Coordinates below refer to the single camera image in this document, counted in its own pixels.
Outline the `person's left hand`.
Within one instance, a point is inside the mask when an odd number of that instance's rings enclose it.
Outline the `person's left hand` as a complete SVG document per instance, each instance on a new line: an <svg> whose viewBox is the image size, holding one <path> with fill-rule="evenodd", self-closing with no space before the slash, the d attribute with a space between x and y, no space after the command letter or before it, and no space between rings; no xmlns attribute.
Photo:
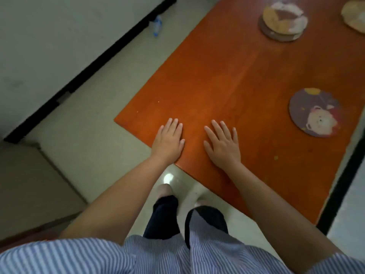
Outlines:
<svg viewBox="0 0 365 274"><path fill-rule="evenodd" d="M174 134L170 133L170 125L174 119L169 118L163 131L162 137L158 133L152 144L151 157L161 161L164 166L174 164L179 157L176 156L179 141L182 139L183 124L178 123Z"/></svg>

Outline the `person's right hand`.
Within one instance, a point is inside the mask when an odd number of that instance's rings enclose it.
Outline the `person's right hand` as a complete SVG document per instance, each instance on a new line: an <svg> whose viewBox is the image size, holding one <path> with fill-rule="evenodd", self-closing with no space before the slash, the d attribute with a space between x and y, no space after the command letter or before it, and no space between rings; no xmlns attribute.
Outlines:
<svg viewBox="0 0 365 274"><path fill-rule="evenodd" d="M230 130L224 121L217 122L225 129L226 140L219 140L212 126L204 126L204 130L208 137L208 142L214 150L215 158L211 160L218 168L228 172L231 168L241 165L241 154L239 143L232 141L232 130Z"/></svg>

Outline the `person's left forearm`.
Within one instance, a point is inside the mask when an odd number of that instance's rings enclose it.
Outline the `person's left forearm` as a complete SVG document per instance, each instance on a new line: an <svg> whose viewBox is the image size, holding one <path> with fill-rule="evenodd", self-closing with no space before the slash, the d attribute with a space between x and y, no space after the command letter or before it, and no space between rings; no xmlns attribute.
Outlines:
<svg viewBox="0 0 365 274"><path fill-rule="evenodd" d="M176 160L152 154L98 196L59 239L96 238L123 245L153 186Z"/></svg>

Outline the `person's right forearm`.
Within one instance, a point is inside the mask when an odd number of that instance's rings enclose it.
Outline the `person's right forearm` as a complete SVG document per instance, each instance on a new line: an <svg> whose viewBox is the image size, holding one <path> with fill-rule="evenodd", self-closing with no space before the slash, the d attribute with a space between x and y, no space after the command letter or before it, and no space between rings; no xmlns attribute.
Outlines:
<svg viewBox="0 0 365 274"><path fill-rule="evenodd" d="M219 162L217 166L235 184L253 220L292 272L305 273L316 263L343 253L239 161Z"/></svg>

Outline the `person's left foot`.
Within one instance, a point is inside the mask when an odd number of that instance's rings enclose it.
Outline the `person's left foot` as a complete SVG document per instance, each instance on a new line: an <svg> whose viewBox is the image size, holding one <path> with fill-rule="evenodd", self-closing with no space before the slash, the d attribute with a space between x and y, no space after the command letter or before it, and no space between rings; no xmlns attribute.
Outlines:
<svg viewBox="0 0 365 274"><path fill-rule="evenodd" d="M169 184L160 184L156 189L157 200L163 197L174 195L173 189Z"/></svg>

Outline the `dark trousers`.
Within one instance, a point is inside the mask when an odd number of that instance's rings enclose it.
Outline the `dark trousers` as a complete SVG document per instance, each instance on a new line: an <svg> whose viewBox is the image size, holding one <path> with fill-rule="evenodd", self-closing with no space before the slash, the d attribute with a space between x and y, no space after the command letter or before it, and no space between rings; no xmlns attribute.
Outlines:
<svg viewBox="0 0 365 274"><path fill-rule="evenodd" d="M178 198L167 193L157 199L153 205L153 212L148 221L143 237L147 239L167 240L180 234L177 223ZM197 212L207 224L228 234L228 227L223 214L215 207L198 203L190 210L185 219L185 244L190 249L190 220L193 212Z"/></svg>

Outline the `round purple bear coaster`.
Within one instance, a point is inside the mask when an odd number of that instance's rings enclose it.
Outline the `round purple bear coaster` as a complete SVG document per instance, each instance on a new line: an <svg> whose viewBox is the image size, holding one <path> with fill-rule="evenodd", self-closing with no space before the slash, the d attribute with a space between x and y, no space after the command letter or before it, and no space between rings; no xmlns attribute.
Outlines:
<svg viewBox="0 0 365 274"><path fill-rule="evenodd" d="M293 123L303 132L320 138L335 136L342 125L342 108L331 93L319 88L304 88L289 102Z"/></svg>

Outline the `black baseboard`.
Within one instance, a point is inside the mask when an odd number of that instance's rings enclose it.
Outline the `black baseboard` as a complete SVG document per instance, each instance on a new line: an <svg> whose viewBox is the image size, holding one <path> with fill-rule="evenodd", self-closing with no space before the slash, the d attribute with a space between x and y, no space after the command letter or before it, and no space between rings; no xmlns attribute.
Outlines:
<svg viewBox="0 0 365 274"><path fill-rule="evenodd" d="M177 0L0 0L0 140L20 142Z"/></svg>

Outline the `clear plastic bottle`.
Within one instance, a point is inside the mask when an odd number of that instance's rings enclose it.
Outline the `clear plastic bottle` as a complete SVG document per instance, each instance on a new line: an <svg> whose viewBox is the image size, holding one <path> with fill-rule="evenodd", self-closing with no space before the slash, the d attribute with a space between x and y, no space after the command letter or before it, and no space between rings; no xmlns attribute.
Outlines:
<svg viewBox="0 0 365 274"><path fill-rule="evenodd" d="M153 21L149 22L149 27L153 32L154 37L158 37L162 29L162 17L157 15Z"/></svg>

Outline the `round grey coaster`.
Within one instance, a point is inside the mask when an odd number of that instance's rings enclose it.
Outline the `round grey coaster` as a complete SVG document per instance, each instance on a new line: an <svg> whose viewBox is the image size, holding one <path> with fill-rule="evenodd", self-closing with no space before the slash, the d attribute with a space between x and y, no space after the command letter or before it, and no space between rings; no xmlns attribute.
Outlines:
<svg viewBox="0 0 365 274"><path fill-rule="evenodd" d="M265 24L265 22L263 20L262 15L258 19L258 27L265 36L267 36L271 40L278 41L281 43L295 41L298 38L300 38L303 34L303 32L295 34L295 35L284 35L284 34L277 33L275 31L271 30L269 27L267 27L267 25Z"/></svg>

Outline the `blue white striped shirt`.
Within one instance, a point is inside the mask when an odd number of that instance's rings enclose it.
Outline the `blue white striped shirt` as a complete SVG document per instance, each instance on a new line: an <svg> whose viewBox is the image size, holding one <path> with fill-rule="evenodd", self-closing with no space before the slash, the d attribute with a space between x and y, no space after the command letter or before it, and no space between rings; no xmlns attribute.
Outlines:
<svg viewBox="0 0 365 274"><path fill-rule="evenodd" d="M190 249L181 233L167 240L131 235L123 245L96 238L35 241L1 253L0 274L294 273L264 249L207 224L197 212L189 228ZM365 274L365 263L336 253L305 273Z"/></svg>

